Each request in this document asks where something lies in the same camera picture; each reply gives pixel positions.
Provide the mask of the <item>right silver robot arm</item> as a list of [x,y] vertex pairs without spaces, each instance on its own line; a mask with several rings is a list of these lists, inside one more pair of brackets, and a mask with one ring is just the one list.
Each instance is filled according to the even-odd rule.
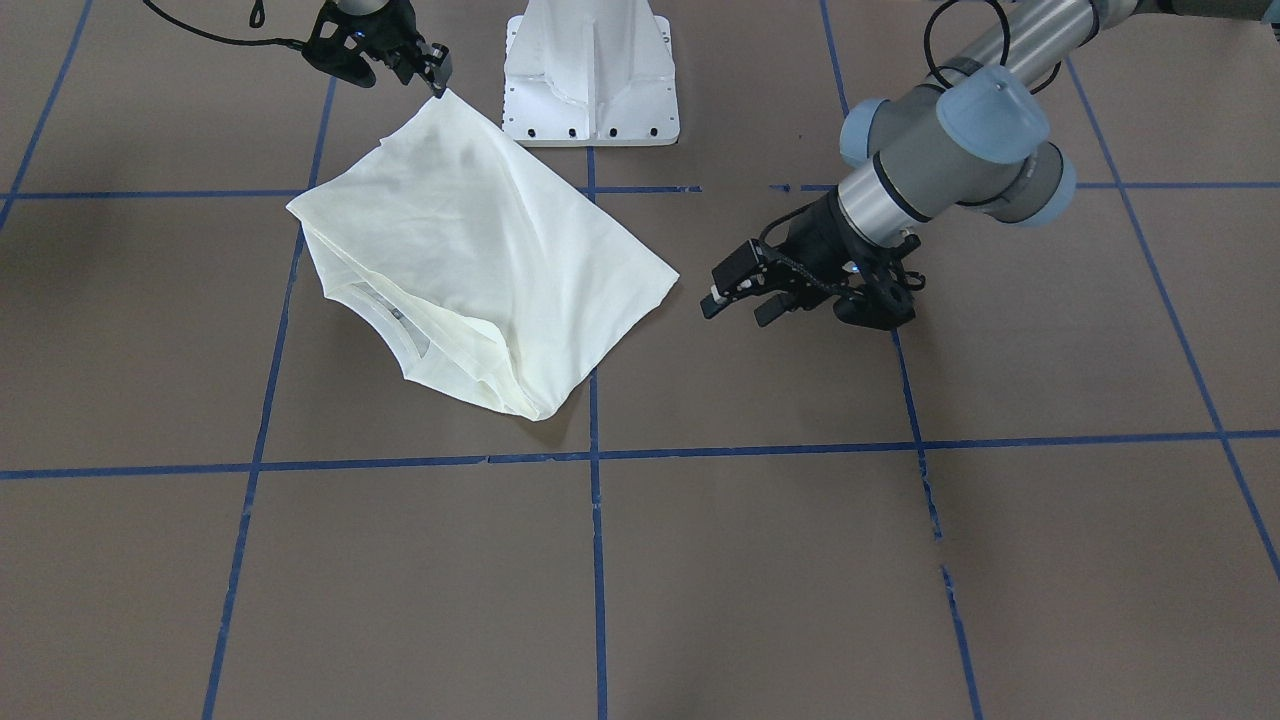
[[451,50],[419,31],[410,1],[337,1],[339,77],[361,88],[376,83],[372,63],[389,68],[402,85],[421,79],[433,97],[443,97],[452,74]]

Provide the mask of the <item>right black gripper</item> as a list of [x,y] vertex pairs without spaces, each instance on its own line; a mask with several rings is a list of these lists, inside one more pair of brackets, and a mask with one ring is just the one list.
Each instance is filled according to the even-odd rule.
[[393,70],[415,70],[433,97],[443,97],[452,77],[451,49],[422,42],[411,1],[351,1],[364,53]]

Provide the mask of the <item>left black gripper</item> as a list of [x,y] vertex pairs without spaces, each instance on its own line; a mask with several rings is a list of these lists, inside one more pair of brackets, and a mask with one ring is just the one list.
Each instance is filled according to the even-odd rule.
[[846,218],[838,195],[828,192],[787,217],[782,243],[772,247],[748,240],[714,266],[710,291],[700,300],[703,318],[710,320],[731,304],[773,293],[754,310],[756,324],[764,328],[788,313],[835,301],[840,286],[861,283],[851,261],[851,246],[859,240],[865,241]]

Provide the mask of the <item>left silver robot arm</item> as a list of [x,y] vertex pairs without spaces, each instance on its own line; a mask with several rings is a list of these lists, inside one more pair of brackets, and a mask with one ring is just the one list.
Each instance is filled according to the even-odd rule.
[[995,27],[946,61],[924,32],[925,78],[899,99],[850,109],[838,141],[850,174],[776,219],[781,243],[763,229],[721,261],[703,316],[758,296],[758,325],[826,301],[850,325],[895,331],[913,320],[925,277],[904,261],[919,247],[919,225],[965,208],[1038,227],[1069,206],[1076,169],[1050,141],[1036,95],[1075,49],[1140,14],[1277,24],[1275,1],[1020,1],[997,8]]

